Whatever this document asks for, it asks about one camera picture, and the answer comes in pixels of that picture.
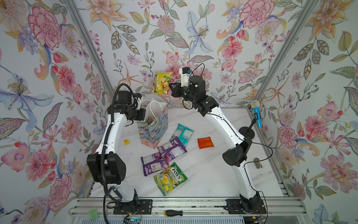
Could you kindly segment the green Fox's candy bag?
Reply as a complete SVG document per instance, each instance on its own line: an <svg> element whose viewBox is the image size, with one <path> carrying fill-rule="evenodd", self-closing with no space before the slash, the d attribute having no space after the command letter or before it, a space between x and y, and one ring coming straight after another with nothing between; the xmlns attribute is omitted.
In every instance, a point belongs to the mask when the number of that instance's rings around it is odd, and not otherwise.
<svg viewBox="0 0 358 224"><path fill-rule="evenodd" d="M154 176L154 181L163 196L168 195L176 187L187 181L186 175L174 162L169 168Z"/></svg>

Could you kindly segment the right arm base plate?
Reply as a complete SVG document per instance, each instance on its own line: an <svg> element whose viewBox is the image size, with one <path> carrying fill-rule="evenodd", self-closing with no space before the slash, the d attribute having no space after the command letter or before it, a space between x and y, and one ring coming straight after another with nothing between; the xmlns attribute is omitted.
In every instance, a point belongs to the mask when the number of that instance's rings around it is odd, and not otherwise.
<svg viewBox="0 0 358 224"><path fill-rule="evenodd" d="M263 200L258 202L250 202L241 199L227 199L226 200L226 210L229 214L267 214L266 206Z"/></svg>

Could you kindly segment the yellow-green chips bag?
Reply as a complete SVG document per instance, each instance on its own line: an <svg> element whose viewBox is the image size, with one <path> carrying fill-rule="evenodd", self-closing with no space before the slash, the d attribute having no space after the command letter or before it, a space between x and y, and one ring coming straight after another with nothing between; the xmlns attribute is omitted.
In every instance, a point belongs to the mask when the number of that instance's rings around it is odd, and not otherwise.
<svg viewBox="0 0 358 224"><path fill-rule="evenodd" d="M167 95L169 93L169 83L172 77L172 72L156 72L154 75L154 94Z"/></svg>

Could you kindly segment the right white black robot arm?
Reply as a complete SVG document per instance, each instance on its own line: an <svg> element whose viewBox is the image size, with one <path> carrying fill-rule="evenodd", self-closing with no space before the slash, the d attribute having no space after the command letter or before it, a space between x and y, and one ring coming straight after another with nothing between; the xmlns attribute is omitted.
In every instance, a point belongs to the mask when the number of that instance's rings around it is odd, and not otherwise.
<svg viewBox="0 0 358 224"><path fill-rule="evenodd" d="M226 118L218 102L208 96L205 81L200 76L182 78L183 83L170 83L172 97L183 98L192 103L193 108L210 121L221 134L229 149L223 153L223 159L233 168L239 184L240 207L245 213L253 213L262 202L260 193L252 186L247 168L247 152L252 139L245 137Z"/></svg>

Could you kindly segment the teal snack packet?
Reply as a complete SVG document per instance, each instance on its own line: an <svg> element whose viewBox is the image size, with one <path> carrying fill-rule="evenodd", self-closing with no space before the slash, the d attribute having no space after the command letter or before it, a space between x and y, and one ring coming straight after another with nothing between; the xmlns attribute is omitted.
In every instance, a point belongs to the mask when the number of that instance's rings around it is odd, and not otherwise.
<svg viewBox="0 0 358 224"><path fill-rule="evenodd" d="M176 129L176 131L174 132L173 136L170 138L170 140L174 140L176 137L179 138L179 140L181 141L181 143L186 147L188 145L188 142L190 140L190 138L192 137L194 133L194 130L183 126L181 124L178 124L178 127Z"/></svg>

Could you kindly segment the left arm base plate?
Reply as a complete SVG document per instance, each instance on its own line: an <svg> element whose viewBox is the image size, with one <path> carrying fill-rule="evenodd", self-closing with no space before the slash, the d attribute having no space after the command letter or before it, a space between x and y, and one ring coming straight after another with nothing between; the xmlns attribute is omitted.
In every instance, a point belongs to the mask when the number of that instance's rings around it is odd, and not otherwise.
<svg viewBox="0 0 358 224"><path fill-rule="evenodd" d="M131 202L118 202L115 204L113 214L114 215L151 215L153 208L153 200L151 199L139 199Z"/></svg>

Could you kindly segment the floral paper gift bag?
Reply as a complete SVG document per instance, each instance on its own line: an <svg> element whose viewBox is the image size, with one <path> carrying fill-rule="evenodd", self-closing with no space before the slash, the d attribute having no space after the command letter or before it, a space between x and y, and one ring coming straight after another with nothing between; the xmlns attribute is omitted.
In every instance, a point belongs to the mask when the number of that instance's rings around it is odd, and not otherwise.
<svg viewBox="0 0 358 224"><path fill-rule="evenodd" d="M167 103L145 99L140 108L145 109L145 118L137 122L140 141L155 149L168 129Z"/></svg>

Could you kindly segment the purple snack packet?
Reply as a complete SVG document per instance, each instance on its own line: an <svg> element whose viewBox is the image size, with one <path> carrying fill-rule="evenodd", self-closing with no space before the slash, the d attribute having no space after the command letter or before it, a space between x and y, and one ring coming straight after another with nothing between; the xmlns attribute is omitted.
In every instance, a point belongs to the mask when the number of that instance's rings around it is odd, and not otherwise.
<svg viewBox="0 0 358 224"><path fill-rule="evenodd" d="M141 162L143 165L144 176L169 168L168 163L159 152L141 157Z"/></svg>
<svg viewBox="0 0 358 224"><path fill-rule="evenodd" d="M187 153L187 149L178 137L175 137L168 143L157 147L157 149L159 150L162 159L168 164L178 156Z"/></svg>

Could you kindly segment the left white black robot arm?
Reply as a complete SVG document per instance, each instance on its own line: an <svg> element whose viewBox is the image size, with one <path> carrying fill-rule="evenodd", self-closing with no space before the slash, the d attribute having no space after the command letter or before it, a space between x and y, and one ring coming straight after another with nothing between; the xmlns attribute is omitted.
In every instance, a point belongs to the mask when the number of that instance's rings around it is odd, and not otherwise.
<svg viewBox="0 0 358 224"><path fill-rule="evenodd" d="M107 109L108 123L104 136L94 154L87 156L87 165L94 182L100 183L104 196L115 202L134 200L136 190L125 180L126 165L118 155L123 129L128 122L142 121L145 109L141 108L142 95L134 93L128 84L119 84L112 103Z"/></svg>

